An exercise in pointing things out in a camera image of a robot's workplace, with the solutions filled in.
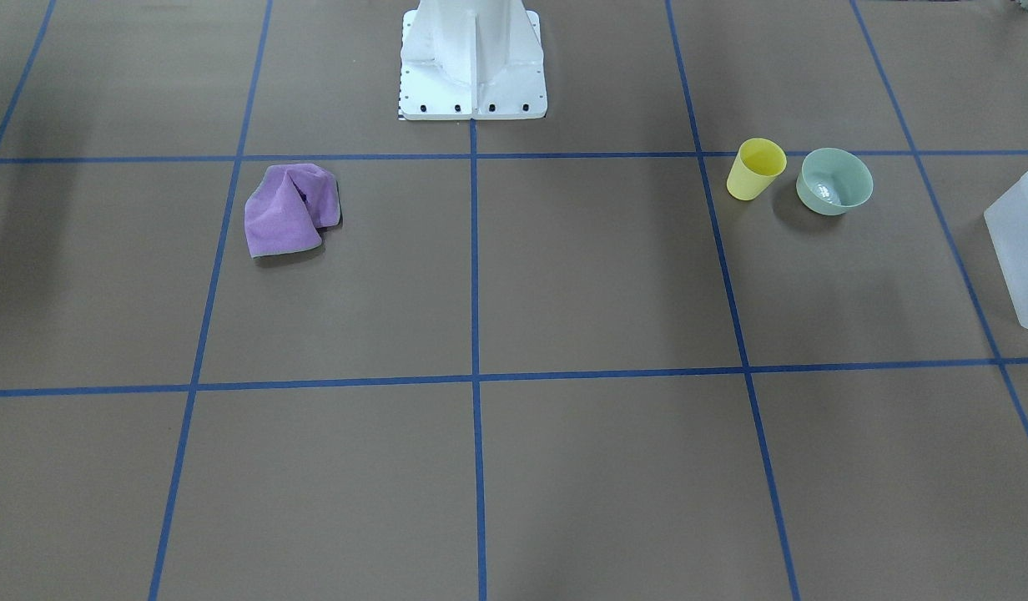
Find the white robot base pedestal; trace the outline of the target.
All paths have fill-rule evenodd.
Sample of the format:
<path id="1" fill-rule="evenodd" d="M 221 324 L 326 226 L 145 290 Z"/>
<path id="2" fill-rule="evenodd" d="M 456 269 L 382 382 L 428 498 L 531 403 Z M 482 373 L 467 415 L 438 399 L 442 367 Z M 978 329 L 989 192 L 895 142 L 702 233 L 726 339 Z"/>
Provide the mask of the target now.
<path id="1" fill-rule="evenodd" d="M 421 1 L 404 13 L 401 32 L 401 119 L 548 113 L 541 20 L 522 1 Z"/>

